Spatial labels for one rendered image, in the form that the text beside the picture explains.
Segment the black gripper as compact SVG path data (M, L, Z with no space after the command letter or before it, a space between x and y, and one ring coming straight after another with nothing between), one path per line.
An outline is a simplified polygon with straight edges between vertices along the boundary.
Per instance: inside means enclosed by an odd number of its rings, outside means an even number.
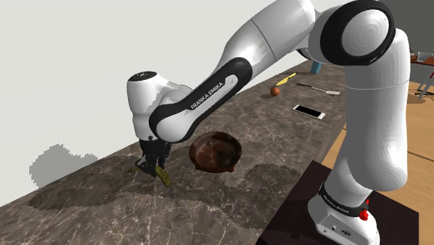
M158 156L156 160L156 165L154 167L154 172L157 177L165 177L166 171L164 167L164 160L160 157L167 159L170 155L171 143L165 142L161 139L154 140L139 140L140 148L142 150L143 156L135 163L135 166L147 174L152 172L149 170L147 165L146 155L155 154Z

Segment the yellow-green banana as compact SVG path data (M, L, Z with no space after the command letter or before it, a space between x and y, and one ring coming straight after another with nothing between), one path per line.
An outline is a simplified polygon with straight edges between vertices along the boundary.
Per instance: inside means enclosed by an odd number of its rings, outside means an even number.
M136 171L141 171L139 167L130 168L128 170L129 173L133 173ZM170 177L167 172L160 166L155 166L156 175L161 179L161 181L167 186L170 186Z

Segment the brown wooden bowl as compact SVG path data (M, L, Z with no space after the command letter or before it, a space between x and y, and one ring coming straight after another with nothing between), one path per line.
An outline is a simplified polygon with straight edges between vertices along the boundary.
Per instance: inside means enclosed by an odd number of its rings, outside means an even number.
M195 168L208 173L233 172L241 155L241 144L225 132L207 132L197 137L189 149Z

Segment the dark robot stand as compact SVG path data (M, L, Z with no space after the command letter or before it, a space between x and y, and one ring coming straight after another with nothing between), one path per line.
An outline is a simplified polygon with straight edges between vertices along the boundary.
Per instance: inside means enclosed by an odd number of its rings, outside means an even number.
M312 161L275 213L257 245L339 245L321 235L307 211L310 198L330 174ZM380 245L419 245L419 213L376 191L369 196L369 211L380 232Z

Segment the yellow knife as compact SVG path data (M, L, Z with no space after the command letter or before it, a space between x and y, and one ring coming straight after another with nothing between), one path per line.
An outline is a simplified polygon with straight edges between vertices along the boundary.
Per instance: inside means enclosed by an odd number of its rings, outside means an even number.
M281 86L282 84L285 84L288 82L288 80L292 77L296 76L296 72L294 72L293 74L290 74L289 76L285 77L284 79L282 79L281 81L277 82L275 87L277 86Z

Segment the white phone with black screen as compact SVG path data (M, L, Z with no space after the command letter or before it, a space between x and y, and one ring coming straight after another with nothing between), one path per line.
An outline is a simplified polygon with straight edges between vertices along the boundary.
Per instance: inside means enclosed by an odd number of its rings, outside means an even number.
M297 104L292 110L316 118L318 120L322 120L326 115L324 112L320 112L299 104Z

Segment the brown table with metal legs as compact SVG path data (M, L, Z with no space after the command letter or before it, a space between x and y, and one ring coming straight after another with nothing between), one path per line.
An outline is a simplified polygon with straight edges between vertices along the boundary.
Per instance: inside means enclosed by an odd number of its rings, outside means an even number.
M434 85L434 54L418 52L410 55L410 81L419 84L419 99L424 95L434 95L428 89Z

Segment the black-handled silver spatula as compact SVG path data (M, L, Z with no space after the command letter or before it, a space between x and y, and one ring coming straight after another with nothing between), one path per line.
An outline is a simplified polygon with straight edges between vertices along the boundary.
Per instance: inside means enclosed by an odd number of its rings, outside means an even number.
M300 84L300 83L297 83L296 85L297 85L297 86L306 87L306 88L310 88L310 89L317 90L317 91L321 91L321 92L324 92L324 93L326 93L326 94L328 94L328 95L340 95L340 93L341 93L341 92L339 92L339 91L334 91L334 90L324 90L324 89L317 88L317 87L310 86L310 85L306 85L306 84Z

